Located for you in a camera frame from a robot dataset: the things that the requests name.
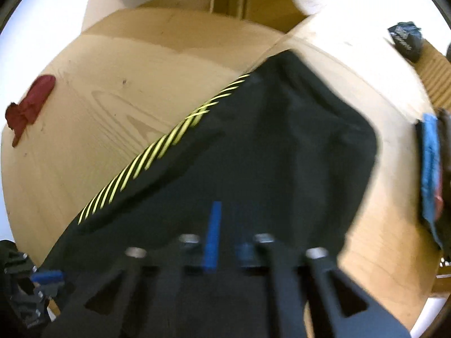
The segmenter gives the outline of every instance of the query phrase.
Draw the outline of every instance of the yellow and black striped edge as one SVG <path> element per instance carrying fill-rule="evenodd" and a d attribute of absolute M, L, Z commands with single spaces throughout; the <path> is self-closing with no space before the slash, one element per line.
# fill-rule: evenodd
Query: yellow and black striped edge
<path fill-rule="evenodd" d="M 219 103 L 218 99 L 232 94 L 232 91 L 238 89 L 250 74 L 245 74 L 229 84 L 224 90 L 221 90 L 216 96 L 202 104 L 194 110 L 182 122 L 176 125 L 171 132 L 162 136 L 154 143 L 150 144 L 142 153 L 140 153 L 129 165 L 127 165 L 118 175 L 114 177 L 103 189 L 83 208 L 78 224 L 96 211 L 101 210 L 106 204 L 110 204 L 118 192 L 123 191 L 131 179 L 136 179 L 139 174 L 148 170 L 155 160 L 161 159 L 170 146 L 174 146 L 183 137 L 189 127 L 195 127 L 202 116 L 210 111 L 211 106 Z"/>

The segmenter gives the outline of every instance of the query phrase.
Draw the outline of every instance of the silver bolt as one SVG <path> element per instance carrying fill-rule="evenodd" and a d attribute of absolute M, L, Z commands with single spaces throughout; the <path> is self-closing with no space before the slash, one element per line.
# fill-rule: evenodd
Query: silver bolt
<path fill-rule="evenodd" d="M 254 240 L 259 244 L 273 243 L 274 237 L 271 234 L 257 234 L 254 236 Z"/>
<path fill-rule="evenodd" d="M 141 248 L 130 247 L 125 251 L 125 255 L 132 258 L 144 258 L 147 255 L 147 252 Z"/>
<path fill-rule="evenodd" d="M 325 256 L 327 256 L 329 253 L 326 249 L 318 247 L 318 248 L 311 248 L 308 249 L 305 252 L 305 255 L 307 256 L 307 258 L 309 259 L 319 259 L 319 258 L 324 258 Z"/>
<path fill-rule="evenodd" d="M 200 242 L 199 236 L 195 234 L 182 234 L 179 240 L 184 244 L 198 244 Z"/>

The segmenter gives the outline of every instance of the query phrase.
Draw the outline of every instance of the black pouch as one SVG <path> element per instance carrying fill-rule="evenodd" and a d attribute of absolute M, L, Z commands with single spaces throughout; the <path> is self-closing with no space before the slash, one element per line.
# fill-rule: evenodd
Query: black pouch
<path fill-rule="evenodd" d="M 388 28 L 396 50 L 413 63 L 418 62 L 423 49 L 423 36 L 420 30 L 412 21 L 398 23 Z"/>

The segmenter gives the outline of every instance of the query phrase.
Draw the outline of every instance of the dark red fabric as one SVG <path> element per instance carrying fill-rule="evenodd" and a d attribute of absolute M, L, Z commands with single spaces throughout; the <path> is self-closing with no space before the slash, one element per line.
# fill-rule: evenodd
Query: dark red fabric
<path fill-rule="evenodd" d="M 8 127 L 14 131 L 13 147 L 16 147 L 27 124 L 33 124 L 55 87 L 53 75 L 39 76 L 31 85 L 25 98 L 17 105 L 11 103 L 5 112 Z"/>

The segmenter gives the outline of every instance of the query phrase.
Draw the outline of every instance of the table surface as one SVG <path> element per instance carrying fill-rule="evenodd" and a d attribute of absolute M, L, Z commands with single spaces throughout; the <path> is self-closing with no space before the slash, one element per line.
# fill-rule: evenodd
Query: table surface
<path fill-rule="evenodd" d="M 413 123 L 431 106 L 413 68 L 382 37 L 331 35 L 321 14 L 287 35 L 175 9 L 122 10 L 85 31 L 43 73 L 56 87 L 1 171 L 20 250 L 40 264 L 69 222 L 136 154 L 267 56 L 293 49 L 371 122 L 376 165 L 340 266 L 408 329 L 439 252 L 419 225 Z"/>

